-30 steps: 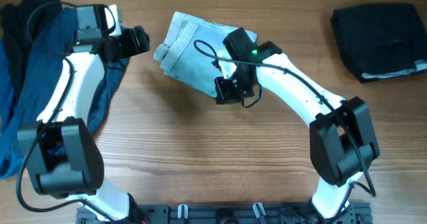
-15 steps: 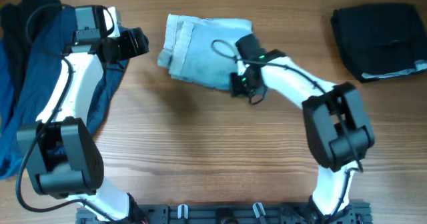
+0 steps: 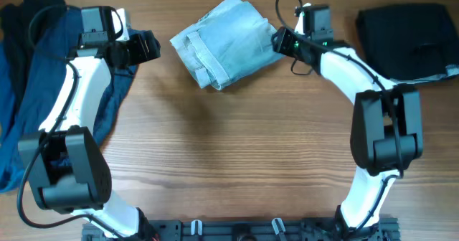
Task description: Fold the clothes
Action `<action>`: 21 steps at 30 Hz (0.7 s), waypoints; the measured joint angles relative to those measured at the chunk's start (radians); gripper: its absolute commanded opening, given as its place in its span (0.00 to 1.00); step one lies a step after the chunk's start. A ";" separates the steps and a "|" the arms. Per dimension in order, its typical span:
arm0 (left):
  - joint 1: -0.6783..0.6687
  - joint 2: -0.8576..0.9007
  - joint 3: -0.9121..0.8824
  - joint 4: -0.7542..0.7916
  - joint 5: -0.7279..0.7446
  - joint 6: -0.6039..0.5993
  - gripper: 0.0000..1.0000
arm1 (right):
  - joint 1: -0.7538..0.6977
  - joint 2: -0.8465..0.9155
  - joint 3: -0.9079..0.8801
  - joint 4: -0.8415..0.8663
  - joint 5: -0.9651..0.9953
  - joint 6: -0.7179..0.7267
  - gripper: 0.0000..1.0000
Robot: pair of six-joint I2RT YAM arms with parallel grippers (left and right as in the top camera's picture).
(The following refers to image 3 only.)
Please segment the light blue denim shorts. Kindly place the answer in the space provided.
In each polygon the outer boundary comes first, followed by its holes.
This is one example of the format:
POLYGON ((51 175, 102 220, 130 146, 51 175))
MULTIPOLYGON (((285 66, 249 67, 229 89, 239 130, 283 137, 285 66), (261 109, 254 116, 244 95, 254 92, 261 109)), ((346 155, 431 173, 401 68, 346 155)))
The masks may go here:
POLYGON ((283 58, 274 33, 250 2, 224 0, 170 43, 200 88, 222 90, 283 58))

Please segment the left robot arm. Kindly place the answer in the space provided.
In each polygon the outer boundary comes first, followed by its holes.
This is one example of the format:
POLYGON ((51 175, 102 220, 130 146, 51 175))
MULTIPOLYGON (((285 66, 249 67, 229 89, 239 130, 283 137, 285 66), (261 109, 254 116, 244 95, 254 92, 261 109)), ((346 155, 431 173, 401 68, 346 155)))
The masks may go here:
POLYGON ((113 191, 93 129, 114 75, 127 76, 129 67, 158 58, 160 45, 151 32, 129 34, 124 9, 89 6, 80 14, 77 44, 60 57, 66 75, 55 104, 39 129, 19 141, 21 186, 30 187, 40 209, 61 214, 63 223, 85 219, 107 239, 158 240, 144 213, 113 191))

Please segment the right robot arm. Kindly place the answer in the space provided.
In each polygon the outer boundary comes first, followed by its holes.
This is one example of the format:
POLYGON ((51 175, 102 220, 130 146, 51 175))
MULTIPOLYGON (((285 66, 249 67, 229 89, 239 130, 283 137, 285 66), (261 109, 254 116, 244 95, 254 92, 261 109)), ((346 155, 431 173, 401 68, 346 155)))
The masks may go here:
POLYGON ((333 233, 341 240, 373 235, 393 183, 422 154, 420 95, 411 85, 382 77, 347 43, 334 40, 328 6, 300 4, 295 16, 295 28, 284 24, 274 33, 273 49, 311 66, 354 107, 350 147, 356 172, 336 210, 333 233))

